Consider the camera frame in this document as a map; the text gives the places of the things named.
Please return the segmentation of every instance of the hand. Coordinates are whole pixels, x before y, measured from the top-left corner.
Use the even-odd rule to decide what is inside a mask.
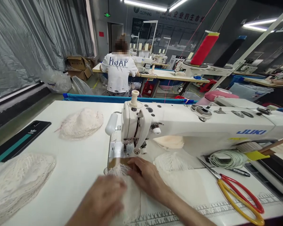
[[[105,226],[123,210],[125,182],[116,176],[99,176],[66,226]]]
[[[131,158],[128,165],[132,166],[132,170],[128,172],[128,175],[132,177],[137,185],[149,196],[167,206],[167,198],[174,193],[164,183],[156,166],[141,158]]]

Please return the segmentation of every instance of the plastic sheet curtain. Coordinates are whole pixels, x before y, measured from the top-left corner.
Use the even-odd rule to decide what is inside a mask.
[[[0,96],[64,71],[68,55],[93,56],[85,0],[0,0]]]

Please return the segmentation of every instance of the black thread spool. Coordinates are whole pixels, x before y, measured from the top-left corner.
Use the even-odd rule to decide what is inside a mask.
[[[236,51],[239,49],[239,47],[242,45],[242,43],[246,39],[246,35],[239,36],[219,57],[219,59],[214,63],[213,66],[215,67],[224,67],[230,58],[236,53]]]

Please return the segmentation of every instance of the ruler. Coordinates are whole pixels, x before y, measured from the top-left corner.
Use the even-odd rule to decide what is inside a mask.
[[[247,198],[252,204],[254,202],[251,200],[250,197]],[[280,202],[280,200],[271,193],[261,193],[257,196],[257,199],[261,202],[261,204],[267,205],[271,203]],[[239,202],[237,199],[233,198],[235,204],[241,209],[246,210],[247,208]],[[210,203],[210,208],[206,205],[198,205],[193,206],[198,212],[202,215],[206,216],[207,218],[214,218],[218,216],[224,216],[227,214],[235,213],[236,210],[232,207],[232,205],[224,200],[221,202],[212,202]],[[152,226],[152,225],[159,225],[159,226],[179,226],[183,225],[178,217],[171,211],[160,211],[156,213],[149,213],[139,216],[136,221],[131,222],[127,226]]]

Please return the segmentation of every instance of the white t-shirt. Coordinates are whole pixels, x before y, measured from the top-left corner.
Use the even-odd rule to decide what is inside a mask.
[[[131,73],[132,77],[135,77],[138,72],[134,60],[130,56],[112,53],[105,56],[101,68],[103,72],[108,70],[107,90],[114,93],[129,92],[129,73]]]

